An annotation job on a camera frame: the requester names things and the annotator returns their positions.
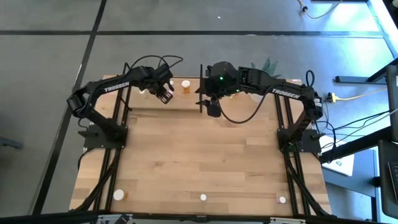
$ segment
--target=gray floor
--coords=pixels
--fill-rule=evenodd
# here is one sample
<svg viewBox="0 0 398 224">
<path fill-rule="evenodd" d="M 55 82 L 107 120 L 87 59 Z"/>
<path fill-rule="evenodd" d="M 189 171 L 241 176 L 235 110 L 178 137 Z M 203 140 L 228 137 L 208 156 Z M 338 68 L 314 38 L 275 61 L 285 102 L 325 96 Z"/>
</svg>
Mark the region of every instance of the gray floor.
<svg viewBox="0 0 398 224">
<path fill-rule="evenodd" d="M 312 14 L 320 14 L 334 4 L 304 2 Z M 0 1 L 0 30 L 91 30 L 99 6 L 99 0 Z M 378 31 L 365 3 L 342 3 L 335 12 L 315 21 L 300 16 L 299 10 L 296 0 L 108 1 L 99 29 Z M 24 143 L 20 151 L 8 147 L 0 150 L 2 217 L 30 211 L 87 41 L 87 35 L 0 36 L 0 135 Z M 333 91 L 340 97 L 381 86 L 337 85 L 334 76 L 369 76 L 393 59 L 381 36 L 97 36 L 83 84 L 105 74 L 121 73 L 124 62 L 147 54 L 184 57 L 173 72 L 186 77 L 197 77 L 201 63 L 211 65 L 227 60 L 235 66 L 255 63 L 260 67 L 269 57 L 278 61 L 275 74 L 304 79 L 305 72 L 311 69 L 316 74 L 314 87 L 321 95 Z M 153 65 L 154 61 L 142 63 Z M 330 121 L 339 126 L 387 108 L 387 94 L 379 92 L 330 105 Z M 83 145 L 76 122 L 74 118 L 70 121 L 45 203 L 46 213 L 68 210 Z M 376 129 L 386 125 L 388 120 Z M 361 134 L 374 130 L 375 127 L 364 129 Z M 327 189 L 335 215 L 371 218 L 369 197 L 334 185 L 327 185 Z"/>
</svg>

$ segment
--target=white cap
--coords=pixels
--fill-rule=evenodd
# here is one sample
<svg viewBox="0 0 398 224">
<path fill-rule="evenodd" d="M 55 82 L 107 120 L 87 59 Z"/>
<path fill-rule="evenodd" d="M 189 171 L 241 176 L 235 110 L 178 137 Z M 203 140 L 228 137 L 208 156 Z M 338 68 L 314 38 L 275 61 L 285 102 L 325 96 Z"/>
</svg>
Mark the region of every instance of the white cap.
<svg viewBox="0 0 398 224">
<path fill-rule="evenodd" d="M 280 203 L 286 203 L 286 198 L 285 197 L 279 197 L 279 202 Z"/>
<path fill-rule="evenodd" d="M 186 88 L 191 85 L 191 82 L 188 80 L 184 80 L 184 81 L 182 81 L 181 85 L 182 85 L 182 87 Z"/>
<path fill-rule="evenodd" d="M 205 201 L 207 199 L 205 194 L 201 194 L 200 195 L 200 200 Z"/>
<path fill-rule="evenodd" d="M 113 192 L 113 199 L 122 200 L 124 198 L 124 191 L 121 189 L 117 189 Z"/>
</svg>

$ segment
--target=wooden tabletop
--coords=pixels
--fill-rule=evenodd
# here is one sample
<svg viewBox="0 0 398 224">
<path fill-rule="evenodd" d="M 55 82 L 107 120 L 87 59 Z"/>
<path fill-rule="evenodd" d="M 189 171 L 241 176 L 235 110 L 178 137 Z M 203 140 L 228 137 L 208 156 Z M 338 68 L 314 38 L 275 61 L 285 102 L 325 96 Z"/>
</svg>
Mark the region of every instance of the wooden tabletop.
<svg viewBox="0 0 398 224">
<path fill-rule="evenodd" d="M 284 160 L 277 143 L 274 95 L 267 95 L 252 120 L 233 124 L 224 117 L 209 117 L 205 108 L 200 113 L 195 105 L 198 95 L 194 93 L 199 79 L 186 78 L 191 82 L 188 94 L 182 91 L 182 80 L 173 79 L 175 93 L 168 105 L 133 88 L 127 144 L 122 150 L 115 185 L 127 197 L 113 200 L 111 211 L 291 215 Z M 110 117 L 115 101 L 116 92 L 103 95 L 96 109 Z M 225 97 L 220 103 L 225 113 L 237 121 L 248 118 L 258 105 L 256 99 L 245 93 L 232 99 Z M 303 110 L 302 104 L 291 100 L 291 106 L 296 120 Z M 98 149 L 83 158 L 70 208 L 79 206 L 96 185 L 103 155 L 104 150 Z M 309 191 L 324 210 L 331 212 L 320 163 L 312 154 L 300 155 Z M 201 194 L 207 196 L 206 201 L 200 200 Z M 303 213 L 297 186 L 296 194 L 298 209 Z M 287 199 L 285 204 L 277 202 L 280 196 Z"/>
</svg>

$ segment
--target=robotic arm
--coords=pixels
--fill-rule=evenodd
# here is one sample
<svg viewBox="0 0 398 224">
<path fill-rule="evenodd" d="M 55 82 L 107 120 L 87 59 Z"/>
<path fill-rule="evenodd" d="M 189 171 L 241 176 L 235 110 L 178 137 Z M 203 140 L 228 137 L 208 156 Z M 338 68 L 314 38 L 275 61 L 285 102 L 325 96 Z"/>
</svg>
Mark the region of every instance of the robotic arm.
<svg viewBox="0 0 398 224">
<path fill-rule="evenodd" d="M 157 69 L 140 66 L 130 68 L 121 76 L 88 82 L 83 88 L 74 91 L 67 99 L 72 114 L 77 118 L 87 118 L 95 123 L 95 126 L 89 127 L 89 130 L 79 132 L 86 138 L 85 147 L 120 147 L 126 142 L 127 126 L 118 125 L 113 119 L 105 118 L 94 110 L 95 103 L 102 94 L 136 86 L 141 91 L 147 89 L 149 93 L 167 104 L 173 95 L 164 85 L 167 83 L 169 89 L 174 91 L 170 84 L 172 77 L 173 74 L 166 63 Z"/>
<path fill-rule="evenodd" d="M 219 117 L 223 113 L 218 99 L 240 91 L 262 96 L 273 93 L 301 101 L 304 111 L 297 122 L 290 125 L 287 130 L 286 140 L 291 144 L 298 145 L 302 140 L 303 131 L 311 121 L 317 120 L 323 115 L 322 99 L 310 86 L 272 78 L 266 72 L 258 69 L 246 67 L 235 69 L 229 62 L 218 62 L 212 67 L 208 66 L 206 76 L 208 78 L 204 79 L 196 92 L 210 97 L 210 100 L 198 102 L 207 107 L 209 116 Z"/>
</svg>

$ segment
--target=desk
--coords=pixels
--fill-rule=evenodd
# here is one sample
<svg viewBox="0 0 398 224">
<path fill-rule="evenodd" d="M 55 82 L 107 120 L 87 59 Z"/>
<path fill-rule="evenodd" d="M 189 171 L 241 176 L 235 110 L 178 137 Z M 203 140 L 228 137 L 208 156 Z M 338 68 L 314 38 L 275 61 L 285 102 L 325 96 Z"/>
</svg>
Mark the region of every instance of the desk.
<svg viewBox="0 0 398 224">
<path fill-rule="evenodd" d="M 278 150 L 274 96 L 267 96 L 250 122 L 238 125 L 200 113 L 195 105 L 198 95 L 194 93 L 199 79 L 188 78 L 192 85 L 189 94 L 182 93 L 182 80 L 173 78 L 175 97 L 168 105 L 132 89 L 129 105 L 133 110 L 127 120 L 128 138 L 115 185 L 127 197 L 113 200 L 111 211 L 292 215 L 283 155 Z M 115 92 L 103 95 L 96 110 L 110 117 L 115 101 Z M 230 118 L 242 120 L 258 103 L 240 93 L 233 99 L 223 98 L 221 105 Z M 291 105 L 297 119 L 301 102 L 292 101 Z M 103 155 L 104 150 L 97 149 L 82 159 L 71 209 L 79 206 L 96 185 Z M 309 191 L 324 210 L 331 212 L 319 161 L 309 153 L 301 153 L 301 159 Z M 106 200 L 106 189 L 100 208 Z M 201 194 L 207 195 L 205 202 L 200 200 Z M 296 194 L 298 210 L 303 213 L 297 186 Z M 287 199 L 285 204 L 276 202 L 280 196 Z"/>
</svg>

